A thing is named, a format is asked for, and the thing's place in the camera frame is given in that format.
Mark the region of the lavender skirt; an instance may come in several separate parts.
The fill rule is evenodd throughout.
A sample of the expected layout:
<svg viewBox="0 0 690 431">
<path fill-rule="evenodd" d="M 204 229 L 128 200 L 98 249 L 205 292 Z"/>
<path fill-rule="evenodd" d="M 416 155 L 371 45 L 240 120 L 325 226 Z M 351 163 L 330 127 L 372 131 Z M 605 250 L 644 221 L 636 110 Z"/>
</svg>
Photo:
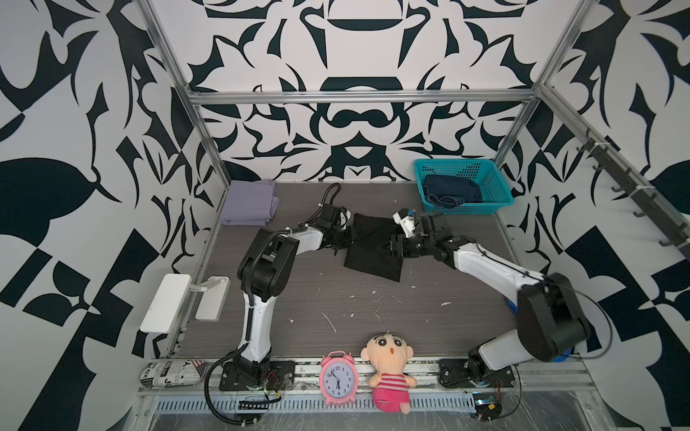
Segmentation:
<svg viewBox="0 0 690 431">
<path fill-rule="evenodd" d="M 219 220 L 225 226 L 266 226 L 279 204 L 274 181 L 232 181 Z"/>
</svg>

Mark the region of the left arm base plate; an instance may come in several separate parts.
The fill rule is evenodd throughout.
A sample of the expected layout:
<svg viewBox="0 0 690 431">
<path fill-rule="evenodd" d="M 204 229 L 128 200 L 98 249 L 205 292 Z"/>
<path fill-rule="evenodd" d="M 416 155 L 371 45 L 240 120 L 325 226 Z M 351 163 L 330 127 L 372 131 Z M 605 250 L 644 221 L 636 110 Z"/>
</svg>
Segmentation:
<svg viewBox="0 0 690 431">
<path fill-rule="evenodd" d="M 278 391 L 291 386 L 296 372 L 296 362 L 290 360 L 262 362 L 248 361 L 242 357 L 223 366 L 220 391 L 251 391 L 267 389 Z"/>
</svg>

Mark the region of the black garment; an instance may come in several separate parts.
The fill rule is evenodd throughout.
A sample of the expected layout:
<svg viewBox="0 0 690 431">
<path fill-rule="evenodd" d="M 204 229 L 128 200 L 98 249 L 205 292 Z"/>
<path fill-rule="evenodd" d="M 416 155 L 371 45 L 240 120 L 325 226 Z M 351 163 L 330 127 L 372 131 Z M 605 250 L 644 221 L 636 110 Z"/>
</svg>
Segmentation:
<svg viewBox="0 0 690 431">
<path fill-rule="evenodd" d="M 344 267 L 399 282 L 403 259 L 392 254 L 391 239 L 402 233 L 391 218 L 355 214 Z"/>
</svg>

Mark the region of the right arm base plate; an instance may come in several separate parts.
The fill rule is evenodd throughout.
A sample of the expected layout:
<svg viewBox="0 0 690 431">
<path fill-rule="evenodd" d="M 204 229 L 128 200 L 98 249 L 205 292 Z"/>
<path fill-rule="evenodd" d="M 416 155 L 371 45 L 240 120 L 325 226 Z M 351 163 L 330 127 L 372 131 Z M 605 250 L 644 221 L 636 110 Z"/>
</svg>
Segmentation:
<svg viewBox="0 0 690 431">
<path fill-rule="evenodd" d="M 512 388 L 516 374 L 511 367 L 492 371 L 474 359 L 442 358 L 438 361 L 438 383 L 446 389 Z"/>
</svg>

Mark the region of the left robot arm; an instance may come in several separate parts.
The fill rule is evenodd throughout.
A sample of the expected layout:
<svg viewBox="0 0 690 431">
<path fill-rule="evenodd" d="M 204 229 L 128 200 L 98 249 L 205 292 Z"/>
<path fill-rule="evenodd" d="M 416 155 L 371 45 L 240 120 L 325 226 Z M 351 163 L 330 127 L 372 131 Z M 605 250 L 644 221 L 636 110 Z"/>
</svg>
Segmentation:
<svg viewBox="0 0 690 431">
<path fill-rule="evenodd" d="M 237 271 L 244 294 L 244 326 L 238 357 L 232 360 L 251 386 L 259 385 L 269 373 L 275 303 L 289 282 L 296 257 L 348 248 L 350 219 L 346 208 L 323 204 L 312 221 L 277 231 L 262 228 L 255 236 Z"/>
</svg>

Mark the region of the denim garment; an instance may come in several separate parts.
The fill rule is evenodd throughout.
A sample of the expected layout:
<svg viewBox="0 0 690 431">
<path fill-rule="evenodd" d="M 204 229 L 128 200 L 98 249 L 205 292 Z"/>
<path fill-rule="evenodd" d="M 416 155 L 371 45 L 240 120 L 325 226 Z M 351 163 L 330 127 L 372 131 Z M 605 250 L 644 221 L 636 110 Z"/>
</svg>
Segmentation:
<svg viewBox="0 0 690 431">
<path fill-rule="evenodd" d="M 464 204 L 483 203 L 481 187 L 472 180 L 450 175 L 431 174 L 424 178 L 425 199 L 435 207 L 457 209 Z"/>
</svg>

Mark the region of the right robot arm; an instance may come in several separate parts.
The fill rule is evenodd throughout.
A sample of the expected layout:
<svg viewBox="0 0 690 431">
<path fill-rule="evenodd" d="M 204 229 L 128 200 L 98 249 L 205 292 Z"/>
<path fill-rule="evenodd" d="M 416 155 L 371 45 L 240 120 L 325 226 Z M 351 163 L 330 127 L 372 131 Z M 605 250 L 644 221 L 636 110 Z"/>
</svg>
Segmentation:
<svg viewBox="0 0 690 431">
<path fill-rule="evenodd" d="M 511 366 L 550 362 L 591 336 L 589 322 L 571 282 L 559 273 L 544 275 L 488 251 L 466 235 L 456 235 L 442 213 L 415 215 L 409 209 L 393 215 L 402 228 L 391 239 L 395 257 L 435 260 L 479 279 L 517 307 L 517 327 L 468 352 L 467 379 L 482 384 Z"/>
</svg>

